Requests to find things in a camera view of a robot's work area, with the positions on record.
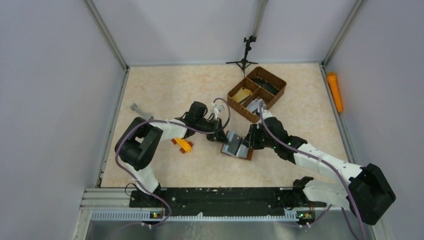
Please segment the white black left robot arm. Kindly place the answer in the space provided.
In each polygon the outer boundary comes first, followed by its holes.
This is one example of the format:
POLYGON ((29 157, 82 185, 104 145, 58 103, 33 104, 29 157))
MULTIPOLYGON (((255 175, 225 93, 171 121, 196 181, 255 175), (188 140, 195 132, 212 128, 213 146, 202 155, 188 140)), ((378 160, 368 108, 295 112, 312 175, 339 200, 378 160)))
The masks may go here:
POLYGON ((133 178, 147 206, 156 206, 161 198, 160 183, 151 166, 160 142, 187 139, 196 133, 205 135, 210 142, 228 142, 224 129, 230 121, 223 123, 219 113, 230 110, 230 106, 227 102, 217 105, 217 101, 217 98, 213 100, 209 117, 206 117, 207 106, 199 101, 194 101, 181 117, 170 120, 138 116, 117 141, 115 163, 133 178))

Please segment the grey VIP credit card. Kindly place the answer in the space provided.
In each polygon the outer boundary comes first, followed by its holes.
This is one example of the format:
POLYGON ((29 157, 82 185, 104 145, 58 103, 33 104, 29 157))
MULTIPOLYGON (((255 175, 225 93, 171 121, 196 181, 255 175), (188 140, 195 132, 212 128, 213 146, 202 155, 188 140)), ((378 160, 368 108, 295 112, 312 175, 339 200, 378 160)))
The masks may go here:
POLYGON ((227 151, 231 155, 236 156, 242 144, 243 137, 239 136, 235 132, 230 132, 228 135, 228 140, 229 140, 229 143, 228 143, 227 151))

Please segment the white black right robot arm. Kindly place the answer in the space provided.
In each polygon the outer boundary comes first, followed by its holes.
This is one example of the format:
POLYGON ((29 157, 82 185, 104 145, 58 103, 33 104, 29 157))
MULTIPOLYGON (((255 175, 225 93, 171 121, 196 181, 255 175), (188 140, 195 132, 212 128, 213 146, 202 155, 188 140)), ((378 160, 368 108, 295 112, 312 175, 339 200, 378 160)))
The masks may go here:
POLYGON ((305 139, 288 134, 274 116, 251 124, 243 143, 254 150, 270 148, 281 159, 332 181, 300 179, 300 188, 293 192, 293 200, 299 206, 322 202, 349 209, 362 223, 373 226, 397 199, 377 165, 361 166, 325 153, 305 139))

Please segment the brown leather card holder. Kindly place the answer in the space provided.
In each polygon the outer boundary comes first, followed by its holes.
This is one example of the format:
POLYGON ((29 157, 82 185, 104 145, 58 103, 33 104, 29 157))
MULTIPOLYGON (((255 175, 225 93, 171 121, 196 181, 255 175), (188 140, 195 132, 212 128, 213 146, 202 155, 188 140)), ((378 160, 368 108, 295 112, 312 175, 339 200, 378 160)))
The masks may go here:
POLYGON ((227 131, 226 137, 228 143, 222 145, 221 154, 247 161, 252 160, 254 150, 243 145, 242 136, 233 131, 227 131))

